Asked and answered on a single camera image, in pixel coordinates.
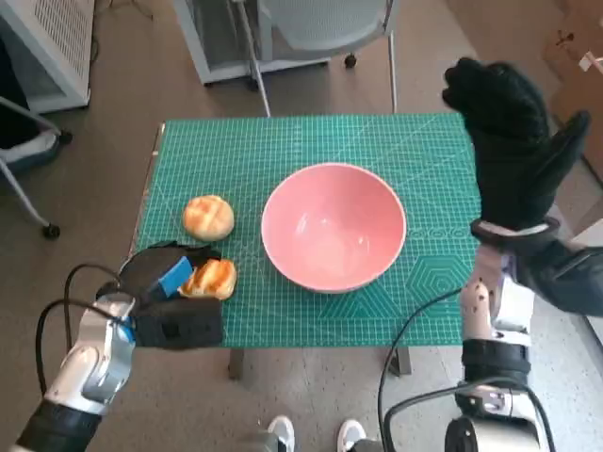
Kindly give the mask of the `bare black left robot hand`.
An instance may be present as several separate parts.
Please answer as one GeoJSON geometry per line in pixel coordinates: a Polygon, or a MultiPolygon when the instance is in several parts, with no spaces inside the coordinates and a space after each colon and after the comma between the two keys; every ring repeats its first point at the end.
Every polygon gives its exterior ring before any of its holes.
{"type": "Polygon", "coordinates": [[[212,246],[190,246],[177,241],[153,244],[137,255],[139,293],[145,301],[173,298],[196,267],[221,253],[212,246]]]}

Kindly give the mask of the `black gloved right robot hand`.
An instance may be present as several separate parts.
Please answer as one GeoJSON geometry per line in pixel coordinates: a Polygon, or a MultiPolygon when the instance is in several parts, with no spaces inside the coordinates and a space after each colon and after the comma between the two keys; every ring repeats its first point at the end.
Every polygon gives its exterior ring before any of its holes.
{"type": "Polygon", "coordinates": [[[444,77],[443,101],[473,144],[481,219],[512,231],[542,224],[582,155],[590,114],[578,111],[552,133],[540,91],[506,62],[462,57],[444,77]]]}

